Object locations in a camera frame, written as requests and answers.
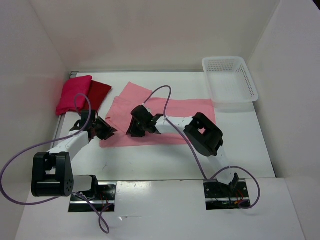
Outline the light pink t shirt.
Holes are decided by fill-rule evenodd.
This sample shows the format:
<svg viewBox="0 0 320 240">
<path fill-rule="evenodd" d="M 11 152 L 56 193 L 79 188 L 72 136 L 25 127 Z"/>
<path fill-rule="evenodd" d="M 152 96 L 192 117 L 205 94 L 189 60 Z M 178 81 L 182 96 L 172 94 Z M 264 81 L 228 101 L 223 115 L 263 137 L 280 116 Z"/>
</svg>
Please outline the light pink t shirt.
<svg viewBox="0 0 320 240">
<path fill-rule="evenodd" d="M 136 147 L 153 145 L 184 145 L 186 142 L 177 133 L 146 134 L 144 137 L 131 137 L 127 130 L 131 123 L 131 111 L 142 104 L 152 91 L 129 82 L 121 94 L 114 98 L 105 122 L 115 128 L 115 135 L 100 141 L 101 148 Z M 193 117 L 203 113 L 213 123 L 216 122 L 215 110 L 210 99 L 171 99 L 166 109 L 166 115 L 172 117 Z"/>
</svg>

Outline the dark red t shirt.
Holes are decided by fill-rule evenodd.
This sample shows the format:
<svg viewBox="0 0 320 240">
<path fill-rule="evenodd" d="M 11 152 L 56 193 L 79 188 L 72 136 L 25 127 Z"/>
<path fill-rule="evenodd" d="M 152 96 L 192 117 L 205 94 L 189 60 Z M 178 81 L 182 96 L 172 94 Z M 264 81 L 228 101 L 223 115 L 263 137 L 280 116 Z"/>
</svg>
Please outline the dark red t shirt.
<svg viewBox="0 0 320 240">
<path fill-rule="evenodd" d="M 110 85 L 94 80 L 91 82 L 87 97 L 93 110 L 98 111 L 100 109 L 111 89 L 112 87 Z"/>
</svg>

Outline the magenta t shirt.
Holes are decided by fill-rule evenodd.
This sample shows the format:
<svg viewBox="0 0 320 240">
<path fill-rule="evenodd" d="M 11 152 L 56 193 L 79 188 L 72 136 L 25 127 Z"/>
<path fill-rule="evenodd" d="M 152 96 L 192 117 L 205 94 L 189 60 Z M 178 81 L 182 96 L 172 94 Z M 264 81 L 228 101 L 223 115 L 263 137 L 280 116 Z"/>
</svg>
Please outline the magenta t shirt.
<svg viewBox="0 0 320 240">
<path fill-rule="evenodd" d="M 83 96 L 78 96 L 75 101 L 75 97 L 77 94 L 88 95 L 92 79 L 91 75 L 85 75 L 67 80 L 62 88 L 55 114 L 60 116 L 67 112 L 81 110 L 85 105 L 86 99 Z"/>
</svg>

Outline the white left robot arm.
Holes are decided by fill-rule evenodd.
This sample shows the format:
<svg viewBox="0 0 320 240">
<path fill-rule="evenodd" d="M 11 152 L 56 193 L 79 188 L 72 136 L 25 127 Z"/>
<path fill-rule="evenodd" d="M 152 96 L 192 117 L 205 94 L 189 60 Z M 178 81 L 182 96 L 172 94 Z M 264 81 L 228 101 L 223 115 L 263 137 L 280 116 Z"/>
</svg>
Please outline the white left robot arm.
<svg viewBox="0 0 320 240">
<path fill-rule="evenodd" d="M 96 110 L 82 110 L 67 138 L 49 151 L 34 156 L 31 178 L 34 197 L 68 197 L 72 194 L 75 185 L 73 158 L 92 139 L 107 140 L 118 131 L 96 114 Z"/>
</svg>

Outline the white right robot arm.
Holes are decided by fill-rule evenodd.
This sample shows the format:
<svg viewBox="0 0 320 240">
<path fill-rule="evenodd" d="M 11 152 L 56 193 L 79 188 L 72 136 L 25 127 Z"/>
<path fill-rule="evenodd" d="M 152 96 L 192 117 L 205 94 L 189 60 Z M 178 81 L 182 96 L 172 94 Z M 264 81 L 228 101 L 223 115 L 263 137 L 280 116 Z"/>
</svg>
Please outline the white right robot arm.
<svg viewBox="0 0 320 240">
<path fill-rule="evenodd" d="M 216 177 L 220 193 L 225 197 L 230 197 L 237 191 L 239 176 L 231 168 L 226 156 L 223 147 L 223 133 L 203 113 L 198 112 L 190 117 L 152 115 L 144 105 L 139 105 L 131 111 L 131 116 L 127 135 L 143 138 L 147 133 L 182 134 L 193 150 L 207 157 L 216 172 L 221 171 Z"/>
</svg>

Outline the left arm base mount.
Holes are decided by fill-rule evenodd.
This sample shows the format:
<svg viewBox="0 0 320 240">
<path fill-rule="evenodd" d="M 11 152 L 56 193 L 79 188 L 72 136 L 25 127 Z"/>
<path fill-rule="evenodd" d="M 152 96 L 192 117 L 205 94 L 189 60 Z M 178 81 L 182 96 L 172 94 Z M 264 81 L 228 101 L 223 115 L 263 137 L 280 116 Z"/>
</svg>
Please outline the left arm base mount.
<svg viewBox="0 0 320 240">
<path fill-rule="evenodd" d="M 117 182 L 99 181 L 95 193 L 92 191 L 82 192 L 81 194 L 93 205 L 93 207 L 101 212 L 114 212 L 116 200 Z M 69 213 L 88 213 L 94 210 L 89 204 L 77 196 L 75 193 L 71 195 L 68 212 Z"/>
</svg>

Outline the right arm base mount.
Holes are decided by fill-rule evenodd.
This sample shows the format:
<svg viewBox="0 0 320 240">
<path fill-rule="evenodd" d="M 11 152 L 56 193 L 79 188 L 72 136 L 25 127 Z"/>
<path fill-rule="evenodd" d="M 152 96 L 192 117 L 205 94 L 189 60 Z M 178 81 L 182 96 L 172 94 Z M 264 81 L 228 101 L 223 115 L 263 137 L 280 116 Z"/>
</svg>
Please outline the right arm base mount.
<svg viewBox="0 0 320 240">
<path fill-rule="evenodd" d="M 231 195 L 224 193 L 216 181 L 203 183 L 206 210 L 233 210 L 251 206 L 247 184 L 244 180 L 238 182 Z"/>
</svg>

